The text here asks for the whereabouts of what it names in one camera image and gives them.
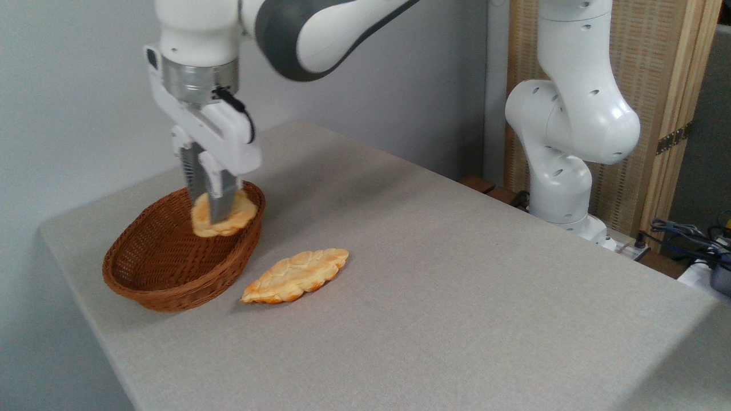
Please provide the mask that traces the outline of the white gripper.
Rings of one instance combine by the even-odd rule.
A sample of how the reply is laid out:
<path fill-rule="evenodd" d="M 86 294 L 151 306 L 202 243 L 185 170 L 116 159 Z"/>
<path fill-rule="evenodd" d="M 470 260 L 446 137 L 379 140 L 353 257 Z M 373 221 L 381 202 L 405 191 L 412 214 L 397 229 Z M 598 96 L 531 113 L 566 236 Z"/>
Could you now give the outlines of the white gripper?
<path fill-rule="evenodd" d="M 238 190 L 235 175 L 255 171 L 263 152 L 253 141 L 252 124 L 228 102 L 185 102 L 163 84 L 164 57 L 156 45 L 144 47 L 154 101 L 176 124 L 171 130 L 173 154 L 180 160 L 191 200 L 207 193 L 209 221 L 226 220 Z"/>

